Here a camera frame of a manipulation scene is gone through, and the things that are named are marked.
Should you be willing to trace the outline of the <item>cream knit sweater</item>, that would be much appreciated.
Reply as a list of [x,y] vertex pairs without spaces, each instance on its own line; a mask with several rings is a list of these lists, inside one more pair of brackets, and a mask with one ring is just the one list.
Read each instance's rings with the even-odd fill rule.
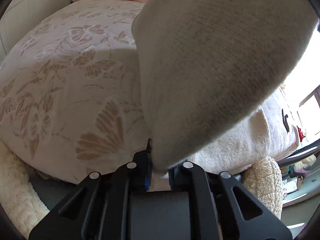
[[309,0],[148,0],[132,34],[154,171],[256,110],[293,71],[317,22]]

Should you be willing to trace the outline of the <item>red fabric item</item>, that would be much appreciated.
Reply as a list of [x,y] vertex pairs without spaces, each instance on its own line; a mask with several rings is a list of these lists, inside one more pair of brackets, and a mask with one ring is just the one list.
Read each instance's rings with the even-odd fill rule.
[[306,131],[303,128],[297,127],[298,130],[298,135],[299,135],[299,140],[300,142],[303,141],[303,139],[306,137]]

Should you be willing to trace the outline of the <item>pink butterfly bedspread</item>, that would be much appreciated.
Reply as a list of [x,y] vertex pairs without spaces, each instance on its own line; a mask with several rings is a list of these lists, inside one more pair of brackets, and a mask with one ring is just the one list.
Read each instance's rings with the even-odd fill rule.
[[1,141],[16,157],[77,184],[110,173],[152,139],[157,149],[186,133],[178,118],[142,106],[146,85],[131,25],[143,4],[83,0],[43,20],[1,65]]

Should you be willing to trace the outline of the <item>white panelled wardrobe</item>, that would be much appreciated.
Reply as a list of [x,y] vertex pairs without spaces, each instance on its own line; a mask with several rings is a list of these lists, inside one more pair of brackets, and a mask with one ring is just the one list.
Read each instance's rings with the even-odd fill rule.
[[1,17],[1,59],[31,29],[71,0],[12,0]]

